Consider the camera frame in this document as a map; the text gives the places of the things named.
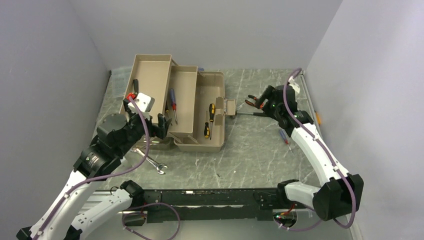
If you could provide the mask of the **red handled screwdriver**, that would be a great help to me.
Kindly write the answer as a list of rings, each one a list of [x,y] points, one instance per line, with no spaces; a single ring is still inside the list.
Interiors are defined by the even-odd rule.
[[[175,123],[178,124],[178,117],[177,117],[177,102],[176,102],[176,94],[175,90],[173,88],[169,89],[170,99],[171,99],[171,106],[174,113],[174,120]]]

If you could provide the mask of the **translucent brown tool box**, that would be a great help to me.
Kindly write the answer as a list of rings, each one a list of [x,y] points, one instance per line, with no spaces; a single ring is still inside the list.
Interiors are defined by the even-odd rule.
[[[136,54],[126,91],[134,92],[133,79],[138,79],[139,93],[155,99],[152,123],[158,114],[171,119],[167,138],[183,152],[219,152],[225,142],[226,117],[236,113],[236,101],[226,96],[224,74],[219,71],[199,70],[196,65],[178,65],[170,54]],[[175,122],[170,89],[176,97]],[[215,115],[210,138],[204,137],[206,112],[215,104]]]

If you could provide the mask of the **claw hammer yellow black handle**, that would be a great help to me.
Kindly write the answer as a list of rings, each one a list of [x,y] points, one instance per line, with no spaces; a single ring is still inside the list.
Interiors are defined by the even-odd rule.
[[[133,79],[132,81],[132,85],[133,85],[133,95],[135,97],[137,97],[137,95],[139,94],[139,81],[138,79]]]

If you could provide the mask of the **black yellow handled screwdriver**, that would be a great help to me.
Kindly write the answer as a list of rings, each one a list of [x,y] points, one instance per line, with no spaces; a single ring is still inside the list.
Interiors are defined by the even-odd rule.
[[[209,130],[210,130],[210,134],[209,134],[209,139],[212,139],[212,130],[213,130],[213,123],[214,123],[214,118],[215,118],[215,111],[216,111],[216,107],[214,103],[211,103],[209,105]]]

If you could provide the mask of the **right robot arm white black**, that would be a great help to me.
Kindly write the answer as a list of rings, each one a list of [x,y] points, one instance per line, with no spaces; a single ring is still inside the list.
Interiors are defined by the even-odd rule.
[[[288,84],[269,85],[253,105],[278,122],[303,151],[319,180],[318,187],[296,179],[279,183],[276,203],[282,208],[292,203],[311,207],[323,221],[345,215],[354,218],[360,208],[364,181],[359,174],[351,174],[331,153],[313,118],[298,109],[295,90]]]

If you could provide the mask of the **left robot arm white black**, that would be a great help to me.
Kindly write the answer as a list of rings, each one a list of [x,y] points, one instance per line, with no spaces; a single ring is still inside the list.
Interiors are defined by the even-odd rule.
[[[21,228],[19,240],[82,240],[105,220],[120,211],[139,209],[145,201],[144,189],[132,180],[123,182],[107,200],[79,214],[88,198],[100,184],[119,174],[114,171],[123,163],[125,154],[141,140],[159,137],[168,132],[171,120],[158,114],[158,123],[151,117],[131,113],[110,114],[97,127],[90,146],[75,162],[64,188],[41,219]]]

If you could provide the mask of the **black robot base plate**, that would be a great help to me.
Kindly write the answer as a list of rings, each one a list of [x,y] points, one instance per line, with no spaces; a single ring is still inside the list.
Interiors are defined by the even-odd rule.
[[[284,200],[277,188],[146,189],[125,209],[145,214],[147,223],[255,219],[272,221],[275,214],[305,206]]]

